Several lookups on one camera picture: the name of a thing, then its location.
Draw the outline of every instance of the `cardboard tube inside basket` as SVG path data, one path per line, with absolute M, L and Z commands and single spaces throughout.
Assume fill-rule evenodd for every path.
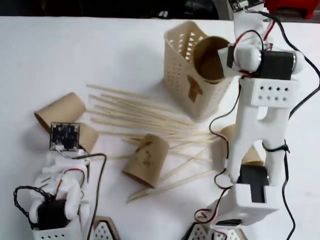
M 209 36 L 198 42 L 193 48 L 193 65 L 198 74 L 208 83 L 216 84 L 224 79 L 224 71 L 218 55 L 229 42 L 218 36 Z
M 143 185 L 155 188 L 169 151 L 169 144 L 159 136 L 147 134 L 123 172 Z
M 34 112 L 34 116 L 42 127 L 50 133 L 51 123 L 75 123 L 77 119 L 86 111 L 86 106 L 82 100 L 74 93 L 59 98 L 53 103 Z M 98 139 L 98 132 L 85 123 L 80 125 L 80 146 L 88 153 Z
M 221 130 L 221 133 L 230 139 L 235 131 L 235 125 L 230 125 Z M 222 141 L 224 152 L 227 151 L 227 145 L 225 141 Z M 265 163 L 259 156 L 256 148 L 252 145 L 249 150 L 246 152 L 245 156 L 241 162 L 242 165 L 255 165 L 263 166 Z

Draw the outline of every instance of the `red object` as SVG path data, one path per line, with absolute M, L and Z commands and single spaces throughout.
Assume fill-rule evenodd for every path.
M 295 8 L 306 10 L 306 19 L 312 18 L 320 0 L 265 0 L 265 6 L 271 14 L 274 14 L 278 8 Z

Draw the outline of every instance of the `black zip tie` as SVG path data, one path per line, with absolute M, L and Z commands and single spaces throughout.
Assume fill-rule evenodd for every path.
M 274 152 L 277 152 L 277 151 L 285 151 L 285 152 L 288 152 L 290 153 L 290 150 L 289 150 L 289 147 L 287 145 L 287 142 L 286 140 L 284 140 L 284 144 L 282 146 L 279 146 L 277 148 L 274 148 L 274 149 L 269 149 L 267 148 L 264 143 L 262 143 L 262 147 L 264 148 L 264 150 L 266 150 L 267 152 L 269 153 L 274 153 Z

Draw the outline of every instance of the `white plastic basket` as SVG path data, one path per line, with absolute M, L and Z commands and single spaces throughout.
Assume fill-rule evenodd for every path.
M 192 63 L 193 48 L 206 37 L 193 21 L 186 21 L 164 35 L 164 85 L 196 122 L 206 120 L 218 110 L 232 80 L 224 78 L 210 83 L 197 73 Z

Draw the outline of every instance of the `white plastic bracket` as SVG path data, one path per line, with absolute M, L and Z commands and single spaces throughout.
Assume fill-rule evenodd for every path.
M 242 78 L 235 131 L 229 141 L 227 172 L 233 183 L 240 175 L 241 160 L 257 140 L 268 149 L 284 144 L 291 108 L 295 105 L 299 84 L 295 80 Z M 259 107 L 268 107 L 264 119 L 258 120 Z M 284 151 L 267 152 L 265 167 L 269 183 L 279 183 Z

